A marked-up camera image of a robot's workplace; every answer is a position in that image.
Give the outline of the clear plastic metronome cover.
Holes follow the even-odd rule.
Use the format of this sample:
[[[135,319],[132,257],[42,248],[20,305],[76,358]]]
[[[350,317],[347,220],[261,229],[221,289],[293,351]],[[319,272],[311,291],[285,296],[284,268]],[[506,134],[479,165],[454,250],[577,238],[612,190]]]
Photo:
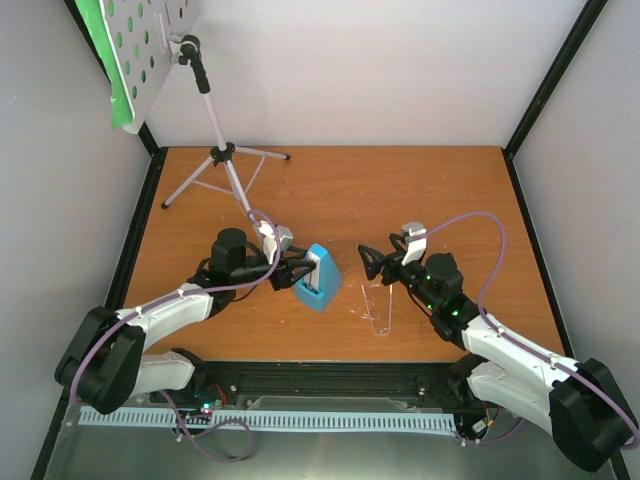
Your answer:
[[[361,285],[365,318],[374,335],[388,336],[392,329],[393,286],[369,282]]]

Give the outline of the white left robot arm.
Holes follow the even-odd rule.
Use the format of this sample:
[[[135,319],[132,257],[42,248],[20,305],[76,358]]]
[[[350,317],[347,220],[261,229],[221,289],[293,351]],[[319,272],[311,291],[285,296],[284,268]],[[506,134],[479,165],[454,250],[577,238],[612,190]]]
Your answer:
[[[195,274],[173,292],[120,310],[90,310],[59,361],[54,378],[77,403],[110,414],[135,395],[174,390],[186,402],[201,400],[208,378],[198,371],[201,359],[174,349],[150,355],[148,349],[191,324],[228,307],[239,289],[267,280],[274,290],[294,286],[319,268],[320,258],[292,245],[291,232],[261,224],[260,246],[244,231],[226,228]]]

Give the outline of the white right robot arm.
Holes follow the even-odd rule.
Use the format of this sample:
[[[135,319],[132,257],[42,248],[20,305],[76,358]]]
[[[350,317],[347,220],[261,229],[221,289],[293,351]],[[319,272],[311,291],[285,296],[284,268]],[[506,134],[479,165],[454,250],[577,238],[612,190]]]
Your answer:
[[[574,465],[595,472],[636,446],[639,425],[609,369],[579,362],[517,334],[463,292],[452,254],[383,254],[360,245],[368,279],[401,284],[424,306],[435,332],[466,351],[461,397],[496,404],[549,434]]]

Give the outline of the blue metronome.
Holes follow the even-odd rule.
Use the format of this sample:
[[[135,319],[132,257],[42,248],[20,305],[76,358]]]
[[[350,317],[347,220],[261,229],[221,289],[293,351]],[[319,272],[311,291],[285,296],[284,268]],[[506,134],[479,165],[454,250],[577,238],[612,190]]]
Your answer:
[[[315,268],[295,284],[295,296],[310,309],[324,312],[342,286],[341,272],[329,251],[317,243],[308,249],[305,260]]]

